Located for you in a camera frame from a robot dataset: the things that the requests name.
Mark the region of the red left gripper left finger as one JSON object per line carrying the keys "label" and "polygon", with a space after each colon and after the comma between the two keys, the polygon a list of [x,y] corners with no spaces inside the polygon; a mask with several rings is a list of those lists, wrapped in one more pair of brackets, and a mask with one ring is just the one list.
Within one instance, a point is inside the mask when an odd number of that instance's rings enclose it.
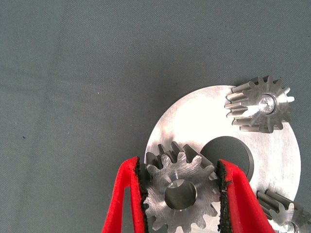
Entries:
{"label": "red left gripper left finger", "polygon": [[139,157],[125,160],[116,175],[111,202],[102,228],[103,233],[120,233],[122,227],[122,211],[124,190],[130,188],[130,203],[133,229],[135,233],[147,233],[148,222],[144,201],[148,196],[147,189],[140,178]]}

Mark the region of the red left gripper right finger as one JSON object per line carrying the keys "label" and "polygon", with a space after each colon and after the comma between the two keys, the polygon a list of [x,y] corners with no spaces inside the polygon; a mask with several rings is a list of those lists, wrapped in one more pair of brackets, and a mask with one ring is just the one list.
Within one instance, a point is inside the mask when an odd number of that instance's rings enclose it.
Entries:
{"label": "red left gripper right finger", "polygon": [[235,164],[219,160],[220,233],[273,233],[245,173]]}

